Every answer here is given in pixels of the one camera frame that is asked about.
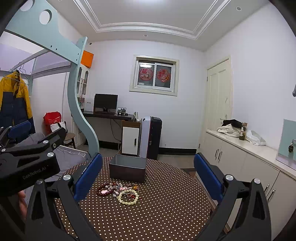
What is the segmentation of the person's left hand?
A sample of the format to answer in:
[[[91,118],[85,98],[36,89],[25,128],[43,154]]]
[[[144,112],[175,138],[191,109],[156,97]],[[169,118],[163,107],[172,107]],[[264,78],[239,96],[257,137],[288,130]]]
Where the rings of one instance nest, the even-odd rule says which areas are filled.
[[[22,220],[26,219],[27,216],[27,204],[25,202],[25,192],[24,190],[20,191],[18,193],[18,203],[19,203],[19,207],[20,207],[20,213],[21,213],[21,218]]]

